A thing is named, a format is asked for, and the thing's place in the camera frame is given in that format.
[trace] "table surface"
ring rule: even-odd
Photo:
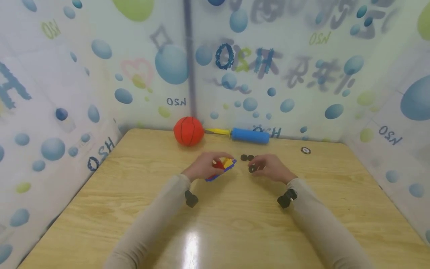
[[[229,152],[236,166],[213,182],[193,183],[199,203],[181,208],[143,268],[323,268],[289,209],[276,202],[285,186],[252,178],[240,160],[264,153],[277,154],[306,179],[376,268],[428,268],[429,249],[343,144],[271,139],[255,145],[206,134],[184,148],[173,132],[140,129],[124,136],[20,268],[101,268],[138,212],[203,151]]]

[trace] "beige sleeve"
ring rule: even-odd
[[[190,184],[184,175],[173,176],[152,203],[139,213],[107,258],[104,269],[139,268],[152,241],[184,204],[184,193]]]
[[[293,179],[287,188],[297,193],[297,198],[292,202],[294,220],[307,233],[329,268],[373,268],[357,240],[303,180]]]

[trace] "finger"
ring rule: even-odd
[[[267,170],[262,169],[262,170],[257,170],[255,172],[252,173],[253,176],[265,176],[267,175]]]
[[[230,155],[230,154],[228,154],[226,152],[212,152],[212,156],[213,156],[214,159],[215,158],[221,158],[221,157],[229,158],[229,159],[234,159],[234,157],[232,155]]]
[[[224,170],[222,170],[220,168],[214,168],[213,173],[215,175],[222,175],[222,174],[224,174]]]
[[[264,163],[266,161],[266,155],[259,155],[254,157],[249,163],[248,166],[254,165],[256,163]]]

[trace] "blue circle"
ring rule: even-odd
[[[19,133],[15,136],[15,143],[20,146],[25,146],[30,142],[30,137],[26,133]]]
[[[64,11],[64,15],[66,15],[66,17],[68,17],[69,19],[74,19],[76,16],[75,11],[69,6],[65,6],[63,8],[63,11]]]
[[[354,24],[351,27],[350,34],[351,35],[356,35],[356,34],[358,34],[358,32],[360,32],[360,25],[359,24]]]
[[[196,61],[199,65],[208,65],[212,60],[212,51],[208,46],[200,46],[196,50]]]
[[[102,59],[110,59],[112,57],[112,49],[109,44],[101,39],[95,39],[91,42],[91,49],[94,54]]]
[[[77,147],[71,147],[67,152],[71,157],[75,157],[76,155],[78,155],[79,150]]]
[[[326,116],[327,119],[329,120],[333,120],[338,118],[340,115],[342,115],[342,113],[344,112],[344,106],[341,104],[334,104],[329,106],[326,109],[326,112],[324,113],[324,115]]]
[[[217,112],[211,112],[211,119],[213,119],[213,120],[216,120],[216,119],[218,119],[218,113]]]
[[[32,166],[31,166],[31,168],[32,168],[34,171],[36,171],[36,172],[40,172],[40,171],[42,171],[43,169],[45,169],[45,166],[46,166],[45,161],[43,161],[43,160],[38,160],[38,161],[34,161],[34,162],[33,162],[33,164],[32,164]]]
[[[243,108],[246,111],[249,111],[249,112],[254,111],[257,108],[257,106],[258,106],[258,102],[253,97],[248,97],[243,101]]]
[[[247,85],[247,84],[242,84],[242,86],[240,86],[240,89],[241,89],[243,92],[246,92],[246,91],[248,91],[249,87],[248,87],[248,85]]]
[[[80,0],[72,0],[72,4],[77,8],[77,9],[81,9],[82,8],[82,2]]]
[[[49,138],[42,143],[40,152],[45,159],[56,161],[63,157],[66,152],[66,146],[63,140],[59,138]]]
[[[4,149],[3,147],[0,145],[0,161],[3,159],[4,157]]]
[[[414,121],[430,119],[430,75],[420,78],[406,90],[400,110],[405,117]]]
[[[427,230],[426,231],[426,239],[427,239],[427,242],[429,242],[430,243],[430,230]]]
[[[208,2],[213,6],[220,6],[225,0],[208,0]]]
[[[315,24],[320,24],[323,21],[324,13],[321,11],[315,18]]]
[[[281,111],[284,113],[290,112],[293,108],[294,108],[294,100],[293,99],[285,99],[282,103],[281,103]]]
[[[119,88],[115,91],[115,98],[118,100],[118,102],[127,105],[133,102],[133,96],[131,93],[123,88]]]
[[[70,57],[72,57],[72,60],[74,62],[76,62],[78,60],[78,58],[76,57],[76,55],[73,52],[70,52]]]
[[[373,18],[372,17],[368,17],[365,21],[364,21],[364,26],[368,27],[372,24],[373,22]]]
[[[347,75],[357,74],[364,65],[364,59],[360,55],[352,56],[344,65],[344,73]]]
[[[25,208],[20,208],[12,215],[12,218],[10,218],[9,224],[12,227],[19,227],[21,225],[24,225],[28,222],[30,219],[30,213]]]
[[[271,97],[275,96],[276,95],[276,89],[275,88],[269,88],[267,90],[267,94],[268,94],[268,96],[271,96]]]
[[[224,76],[222,76],[221,84],[224,88],[228,90],[232,90],[236,86],[236,83],[237,83],[236,76],[233,73],[229,72]]]
[[[351,93],[351,90],[350,90],[350,89],[346,89],[346,90],[344,90],[344,91],[342,92],[342,96],[343,96],[343,97],[347,97],[350,93]]]
[[[366,15],[367,12],[367,6],[363,5],[361,6],[357,11],[357,18],[362,18],[364,15]]]
[[[324,76],[321,76],[318,78],[318,84],[323,85],[326,82],[326,78]]]
[[[324,60],[319,59],[316,63],[315,63],[315,67],[316,68],[321,68],[323,66]]]
[[[409,186],[409,193],[417,198],[424,196],[424,187],[420,183],[414,183]]]
[[[100,120],[100,113],[98,112],[98,109],[95,105],[89,106],[87,115],[90,121],[94,123],[98,123],[98,121]]]
[[[389,170],[385,173],[385,178],[388,182],[396,183],[399,180],[399,173],[396,170]]]
[[[184,83],[189,72],[187,55],[177,46],[165,45],[155,55],[155,68],[167,83]]]
[[[9,244],[0,245],[0,264],[5,262],[12,253],[13,247]]]
[[[33,12],[37,11],[37,6],[33,0],[21,0],[21,1],[28,10]]]
[[[57,108],[57,110],[55,110],[55,116],[59,121],[64,121],[67,119],[68,115],[69,113],[64,108]]]
[[[115,79],[117,80],[117,81],[123,81],[123,77],[122,77],[122,75],[121,74],[115,74]]]
[[[233,12],[230,16],[230,28],[235,33],[241,33],[248,26],[248,15],[244,9]]]

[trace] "orange basketball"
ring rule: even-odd
[[[205,130],[198,119],[183,117],[173,127],[173,133],[179,144],[191,147],[202,140]]]

